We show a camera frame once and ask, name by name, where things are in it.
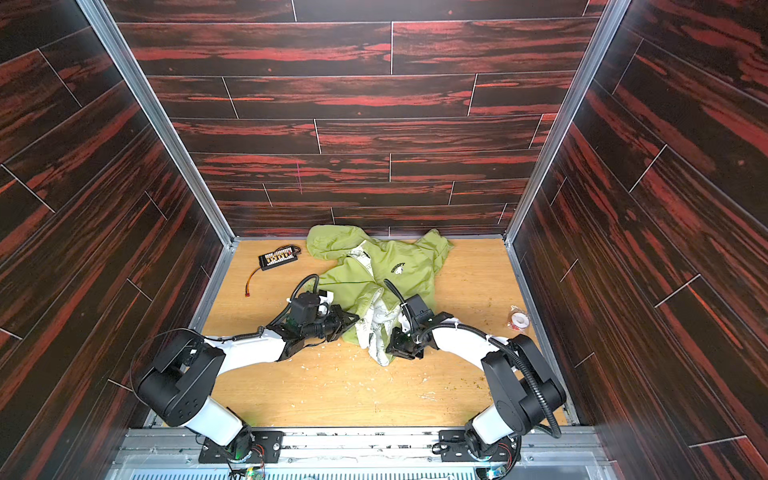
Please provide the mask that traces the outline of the green jacket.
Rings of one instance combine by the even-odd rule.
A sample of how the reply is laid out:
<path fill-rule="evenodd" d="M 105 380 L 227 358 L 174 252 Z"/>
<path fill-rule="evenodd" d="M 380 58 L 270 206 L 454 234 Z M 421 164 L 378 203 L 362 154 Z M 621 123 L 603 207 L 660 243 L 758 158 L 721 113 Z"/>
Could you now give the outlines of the green jacket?
<path fill-rule="evenodd" d="M 401 313 L 400 300 L 389 290 L 390 281 L 404 298 L 419 295 L 435 310 L 435 280 L 453 244 L 435 229 L 413 243 L 369 237 L 355 226 L 317 225 L 307 237 L 309 254 L 335 260 L 337 265 L 320 276 L 319 287 L 334 294 L 334 302 L 359 317 L 343 335 L 386 367 L 393 357 L 386 353 L 394 327 L 410 327 Z"/>

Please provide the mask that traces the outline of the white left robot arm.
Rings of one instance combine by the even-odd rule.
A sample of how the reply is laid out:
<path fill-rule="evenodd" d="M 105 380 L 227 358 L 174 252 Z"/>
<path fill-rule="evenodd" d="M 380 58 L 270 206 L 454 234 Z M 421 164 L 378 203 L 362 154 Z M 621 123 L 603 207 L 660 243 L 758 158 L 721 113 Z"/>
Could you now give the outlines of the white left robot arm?
<path fill-rule="evenodd" d="M 284 361 L 310 347 L 313 339 L 333 342 L 358 320 L 332 305 L 326 315 L 311 321 L 282 319 L 232 337 L 208 338 L 185 329 L 155 357 L 134 391 L 167 425 L 186 427 L 241 459 L 250 449 L 248 427 L 211 397 L 217 377 L 250 365 Z"/>

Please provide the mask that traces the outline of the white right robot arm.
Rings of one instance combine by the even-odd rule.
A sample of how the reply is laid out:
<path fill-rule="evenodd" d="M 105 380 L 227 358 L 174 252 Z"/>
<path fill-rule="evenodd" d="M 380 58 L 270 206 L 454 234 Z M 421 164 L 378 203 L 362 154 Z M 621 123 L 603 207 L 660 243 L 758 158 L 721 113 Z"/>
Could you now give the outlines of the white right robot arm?
<path fill-rule="evenodd" d="M 504 437 L 523 436 L 533 429 L 562 436 L 554 412 L 566 402 L 566 393 L 528 336 L 495 337 L 443 312 L 407 332 L 394 328 L 386 352 L 416 359 L 427 347 L 452 353 L 485 375 L 492 405 L 473 417 L 465 432 L 475 455 L 483 455 Z"/>

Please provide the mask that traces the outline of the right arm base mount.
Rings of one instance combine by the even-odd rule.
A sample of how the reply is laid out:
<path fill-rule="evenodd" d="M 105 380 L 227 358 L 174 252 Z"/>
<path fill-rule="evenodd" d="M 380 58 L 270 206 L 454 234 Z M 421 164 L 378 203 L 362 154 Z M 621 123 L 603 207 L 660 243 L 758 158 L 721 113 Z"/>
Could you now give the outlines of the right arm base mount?
<path fill-rule="evenodd" d="M 493 444 L 485 443 L 477 433 L 462 429 L 438 432 L 438 441 L 431 447 L 433 455 L 443 462 L 499 461 L 514 463 L 520 458 L 516 441 L 502 437 Z"/>

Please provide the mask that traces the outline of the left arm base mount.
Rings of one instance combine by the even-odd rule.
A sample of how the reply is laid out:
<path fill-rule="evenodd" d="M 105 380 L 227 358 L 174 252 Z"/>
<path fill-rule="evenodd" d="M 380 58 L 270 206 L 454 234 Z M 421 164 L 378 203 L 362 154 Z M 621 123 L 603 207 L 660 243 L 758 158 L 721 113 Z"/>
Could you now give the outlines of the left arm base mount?
<path fill-rule="evenodd" d="M 235 439 L 224 447 L 205 438 L 198 462 L 223 465 L 277 463 L 283 439 L 283 431 L 253 430 L 251 427 L 244 427 Z"/>

